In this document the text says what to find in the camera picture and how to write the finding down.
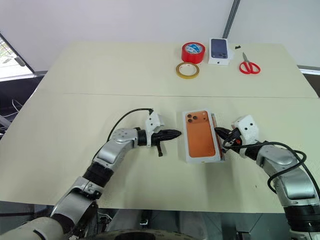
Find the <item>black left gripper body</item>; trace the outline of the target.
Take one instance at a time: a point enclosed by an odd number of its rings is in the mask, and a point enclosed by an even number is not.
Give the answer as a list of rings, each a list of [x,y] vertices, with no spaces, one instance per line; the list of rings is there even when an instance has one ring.
[[[161,141],[163,141],[164,131],[160,130],[158,133],[153,133],[151,136],[151,146],[157,148],[158,156],[162,157]]]

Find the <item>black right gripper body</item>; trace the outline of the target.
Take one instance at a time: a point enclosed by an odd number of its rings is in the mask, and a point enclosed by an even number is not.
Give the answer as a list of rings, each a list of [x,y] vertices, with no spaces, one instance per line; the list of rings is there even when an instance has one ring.
[[[230,132],[227,138],[227,147],[231,150],[239,150],[242,146],[241,133],[239,130],[233,130]]]

